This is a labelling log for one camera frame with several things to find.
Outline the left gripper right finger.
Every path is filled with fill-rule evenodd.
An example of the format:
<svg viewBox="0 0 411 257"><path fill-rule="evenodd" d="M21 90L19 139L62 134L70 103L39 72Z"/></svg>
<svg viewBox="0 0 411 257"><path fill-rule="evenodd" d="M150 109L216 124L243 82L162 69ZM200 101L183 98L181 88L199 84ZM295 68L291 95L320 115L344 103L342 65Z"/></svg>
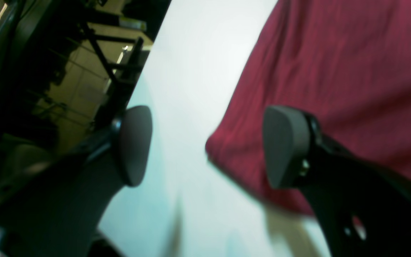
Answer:
<svg viewBox="0 0 411 257"><path fill-rule="evenodd" d="M272 188L307 199L333 257L411 257L411 181L354 156L311 114L269 106L263 121Z"/></svg>

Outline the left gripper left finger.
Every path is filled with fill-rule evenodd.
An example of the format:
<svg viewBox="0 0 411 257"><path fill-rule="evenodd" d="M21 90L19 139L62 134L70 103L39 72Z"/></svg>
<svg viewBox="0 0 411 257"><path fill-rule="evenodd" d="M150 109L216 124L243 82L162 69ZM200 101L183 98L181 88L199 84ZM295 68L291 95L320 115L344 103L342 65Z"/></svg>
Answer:
<svg viewBox="0 0 411 257"><path fill-rule="evenodd" d="M150 108L135 106L57 160L34 145L13 148L0 178L0 253L87 256L112 198L143 181L152 131Z"/></svg>

